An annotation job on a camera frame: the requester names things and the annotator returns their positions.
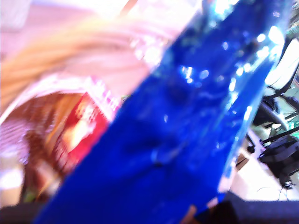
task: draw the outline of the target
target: blue plastic bag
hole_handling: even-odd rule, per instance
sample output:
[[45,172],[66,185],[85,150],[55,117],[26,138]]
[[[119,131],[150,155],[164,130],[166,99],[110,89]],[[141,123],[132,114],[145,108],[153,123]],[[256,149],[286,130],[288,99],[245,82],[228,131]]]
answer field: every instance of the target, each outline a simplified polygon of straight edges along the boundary
[[289,0],[217,0],[161,64],[36,224],[176,224],[219,195],[284,44]]

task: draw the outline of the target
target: white floor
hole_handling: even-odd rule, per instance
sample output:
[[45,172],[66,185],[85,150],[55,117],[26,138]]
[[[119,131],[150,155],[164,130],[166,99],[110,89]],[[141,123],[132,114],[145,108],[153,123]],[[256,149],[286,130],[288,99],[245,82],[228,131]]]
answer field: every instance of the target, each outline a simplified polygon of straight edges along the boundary
[[241,148],[240,153],[249,158],[249,161],[236,174],[231,191],[247,201],[299,200],[297,189],[282,189],[268,167],[258,161],[257,158],[264,147],[259,143],[259,138],[253,131],[250,130],[249,135],[256,145],[256,152],[249,154],[246,148]]

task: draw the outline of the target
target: wrapper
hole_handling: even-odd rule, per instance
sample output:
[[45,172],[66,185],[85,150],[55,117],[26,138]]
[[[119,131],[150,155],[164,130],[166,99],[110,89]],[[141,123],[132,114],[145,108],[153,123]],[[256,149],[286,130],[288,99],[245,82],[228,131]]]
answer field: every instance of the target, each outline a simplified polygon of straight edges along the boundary
[[119,108],[120,101],[111,96],[102,82],[95,86],[96,92],[89,90],[75,105],[54,146],[52,157],[65,175],[89,153]]

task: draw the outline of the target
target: chair leg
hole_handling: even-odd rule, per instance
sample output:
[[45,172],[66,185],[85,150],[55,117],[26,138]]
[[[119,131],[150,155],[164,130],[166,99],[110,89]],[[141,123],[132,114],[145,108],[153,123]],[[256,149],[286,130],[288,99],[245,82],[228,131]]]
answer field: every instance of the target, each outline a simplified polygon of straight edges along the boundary
[[248,134],[246,134],[246,138],[252,144],[251,146],[247,147],[247,151],[249,153],[254,153],[256,151],[256,149],[255,149],[256,146],[255,146],[254,142],[252,141],[252,139],[249,137]]

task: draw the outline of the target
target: red packaging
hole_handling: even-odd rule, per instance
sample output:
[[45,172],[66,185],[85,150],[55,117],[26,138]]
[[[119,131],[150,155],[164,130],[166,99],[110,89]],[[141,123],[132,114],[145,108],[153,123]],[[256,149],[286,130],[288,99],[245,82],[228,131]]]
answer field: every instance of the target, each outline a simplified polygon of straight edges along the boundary
[[111,97],[111,92],[105,89],[102,82],[93,86],[71,111],[52,152],[64,175],[70,173],[89,153],[119,107],[119,101]]

